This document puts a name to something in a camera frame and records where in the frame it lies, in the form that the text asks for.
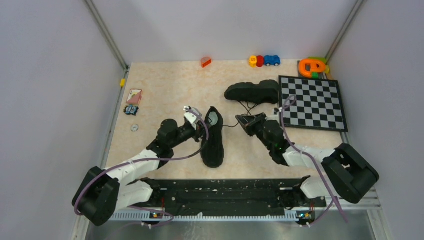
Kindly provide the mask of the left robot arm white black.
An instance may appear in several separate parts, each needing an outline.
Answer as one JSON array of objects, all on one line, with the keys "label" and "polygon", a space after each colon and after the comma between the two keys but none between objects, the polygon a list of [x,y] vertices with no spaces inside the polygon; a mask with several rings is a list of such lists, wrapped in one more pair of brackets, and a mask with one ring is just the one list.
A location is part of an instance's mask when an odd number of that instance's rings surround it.
[{"label": "left robot arm white black", "polygon": [[142,202],[156,206],[161,198],[159,191],[137,182],[137,178],[176,161],[173,149],[189,139],[208,141],[211,127],[201,118],[185,120],[182,126],[173,119],[164,120],[153,142],[136,156],[107,169],[94,166],[88,170],[71,202],[74,212],[101,226],[117,210]]}]

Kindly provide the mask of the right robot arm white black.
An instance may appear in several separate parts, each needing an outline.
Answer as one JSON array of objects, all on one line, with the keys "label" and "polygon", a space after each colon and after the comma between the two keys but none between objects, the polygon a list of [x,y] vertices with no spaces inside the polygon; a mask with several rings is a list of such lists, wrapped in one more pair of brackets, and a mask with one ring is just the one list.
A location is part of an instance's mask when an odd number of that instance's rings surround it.
[{"label": "right robot arm white black", "polygon": [[350,144],[316,148],[291,142],[279,121],[264,113],[236,115],[235,119],[248,136],[260,140],[276,164],[318,171],[317,177],[306,177],[293,192],[299,206],[307,206],[317,197],[338,197],[358,204],[380,180],[377,170]]}]

